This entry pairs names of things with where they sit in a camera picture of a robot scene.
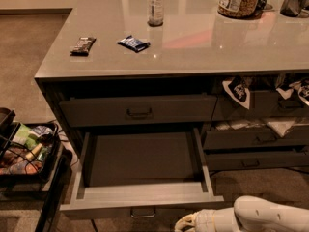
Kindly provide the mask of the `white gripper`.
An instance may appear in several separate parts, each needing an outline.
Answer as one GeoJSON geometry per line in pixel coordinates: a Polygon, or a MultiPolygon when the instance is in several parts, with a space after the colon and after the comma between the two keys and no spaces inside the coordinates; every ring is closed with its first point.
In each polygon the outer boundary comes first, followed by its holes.
{"type": "Polygon", "coordinates": [[[175,227],[177,232],[215,232],[213,215],[214,210],[201,210],[182,217],[175,227]]]}

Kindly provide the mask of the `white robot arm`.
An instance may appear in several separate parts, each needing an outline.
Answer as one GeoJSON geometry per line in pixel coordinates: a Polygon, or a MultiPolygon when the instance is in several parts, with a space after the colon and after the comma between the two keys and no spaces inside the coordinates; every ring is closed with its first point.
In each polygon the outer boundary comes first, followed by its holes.
{"type": "Polygon", "coordinates": [[[174,232],[309,232],[309,211],[245,195],[231,208],[182,217],[174,232]]]}

